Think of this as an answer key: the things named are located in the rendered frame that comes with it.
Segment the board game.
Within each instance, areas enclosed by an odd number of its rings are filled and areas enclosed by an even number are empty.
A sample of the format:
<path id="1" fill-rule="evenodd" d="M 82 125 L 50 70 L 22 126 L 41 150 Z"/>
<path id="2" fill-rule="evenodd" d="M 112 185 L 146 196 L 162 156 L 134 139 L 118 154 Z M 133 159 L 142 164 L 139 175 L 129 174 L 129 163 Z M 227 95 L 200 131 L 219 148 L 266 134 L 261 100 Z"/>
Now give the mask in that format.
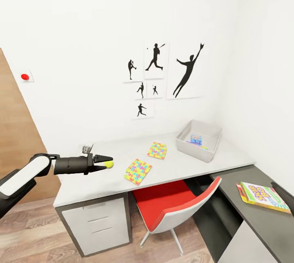
<path id="1" fill-rule="evenodd" d="M 208 148 L 206 148 L 206 147 L 204 147 L 204 146 L 199 146 L 199 145 L 197 145 L 197 144 L 195 144 L 195 143 L 193 143 L 193 142 L 189 142 L 189 141 L 186 141 L 186 142 L 189 143 L 189 144 L 195 145 L 195 146 L 197 146 L 197 147 L 200 147 L 200 148 L 203 148 L 203 149 L 208 150 Z"/>
<path id="2" fill-rule="evenodd" d="M 237 184 L 242 200 L 246 203 L 274 209 L 281 212 L 292 213 L 273 188 L 241 182 Z"/>
<path id="3" fill-rule="evenodd" d="M 202 136 L 191 135 L 191 142 L 201 146 L 202 145 Z"/>

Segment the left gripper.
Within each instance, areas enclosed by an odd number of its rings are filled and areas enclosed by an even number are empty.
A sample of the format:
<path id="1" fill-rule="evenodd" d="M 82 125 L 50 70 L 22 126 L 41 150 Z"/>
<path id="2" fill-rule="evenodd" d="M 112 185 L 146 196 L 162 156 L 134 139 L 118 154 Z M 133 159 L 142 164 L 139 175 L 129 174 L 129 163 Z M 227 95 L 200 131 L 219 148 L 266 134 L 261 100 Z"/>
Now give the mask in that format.
<path id="1" fill-rule="evenodd" d="M 104 170 L 107 168 L 106 166 L 95 166 L 94 164 L 107 161 L 113 161 L 113 158 L 103 155 L 93 157 L 92 153 L 87 157 L 69 157 L 67 174 L 84 173 L 84 175 L 88 175 L 91 172 Z"/>

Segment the jigsaw puzzle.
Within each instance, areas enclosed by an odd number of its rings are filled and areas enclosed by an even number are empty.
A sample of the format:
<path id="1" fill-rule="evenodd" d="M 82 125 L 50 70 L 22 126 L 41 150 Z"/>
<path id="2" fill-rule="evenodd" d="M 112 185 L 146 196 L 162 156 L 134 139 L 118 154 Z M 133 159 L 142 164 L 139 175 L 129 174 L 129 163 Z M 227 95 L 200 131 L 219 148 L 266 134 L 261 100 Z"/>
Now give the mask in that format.
<path id="1" fill-rule="evenodd" d="M 129 166 L 129 168 L 127 168 L 126 173 L 128 172 L 129 175 L 125 174 L 124 178 L 139 186 L 139 184 L 145 178 L 145 176 L 151 168 L 152 166 L 150 164 L 147 164 L 139 159 L 136 159 Z"/>
<path id="2" fill-rule="evenodd" d="M 159 158 L 159 159 L 165 159 L 165 155 L 167 152 L 167 145 L 166 144 L 160 144 L 154 142 L 147 154 L 147 156 Z"/>

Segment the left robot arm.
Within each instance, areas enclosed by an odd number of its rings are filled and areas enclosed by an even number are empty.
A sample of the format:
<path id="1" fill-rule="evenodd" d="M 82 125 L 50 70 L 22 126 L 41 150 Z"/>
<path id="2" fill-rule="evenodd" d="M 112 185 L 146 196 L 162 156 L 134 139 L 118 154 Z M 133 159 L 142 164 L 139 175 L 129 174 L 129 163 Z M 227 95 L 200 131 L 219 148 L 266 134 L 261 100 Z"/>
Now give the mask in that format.
<path id="1" fill-rule="evenodd" d="M 86 141 L 78 157 L 60 157 L 58 154 L 35 154 L 22 169 L 0 179 L 0 219 L 37 184 L 35 177 L 48 175 L 52 160 L 56 160 L 54 175 L 78 174 L 104 170 L 106 166 L 95 166 L 95 163 L 113 161 L 112 157 L 90 153 L 93 142 Z"/>

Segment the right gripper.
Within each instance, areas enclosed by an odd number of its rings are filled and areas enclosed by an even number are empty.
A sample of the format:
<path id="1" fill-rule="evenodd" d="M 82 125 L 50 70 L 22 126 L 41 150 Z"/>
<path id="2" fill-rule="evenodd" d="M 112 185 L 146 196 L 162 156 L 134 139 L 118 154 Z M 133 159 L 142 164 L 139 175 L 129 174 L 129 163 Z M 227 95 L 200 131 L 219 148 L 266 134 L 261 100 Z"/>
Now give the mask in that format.
<path id="1" fill-rule="evenodd" d="M 278 195 L 283 199 L 283 201 L 287 204 L 290 211 L 294 216 L 294 196 L 283 189 L 276 182 L 271 182 L 272 188 L 278 193 Z"/>

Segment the tennis ball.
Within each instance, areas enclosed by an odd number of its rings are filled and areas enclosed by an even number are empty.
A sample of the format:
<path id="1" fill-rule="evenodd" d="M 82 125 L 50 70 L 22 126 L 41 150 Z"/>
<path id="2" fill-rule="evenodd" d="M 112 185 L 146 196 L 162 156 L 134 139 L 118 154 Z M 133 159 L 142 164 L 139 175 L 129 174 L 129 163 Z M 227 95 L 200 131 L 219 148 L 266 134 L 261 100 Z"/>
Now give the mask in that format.
<path id="1" fill-rule="evenodd" d="M 113 164 L 114 164 L 113 161 L 107 161 L 107 162 L 105 162 L 105 166 L 106 166 L 107 168 L 111 168 L 111 167 L 113 166 Z"/>

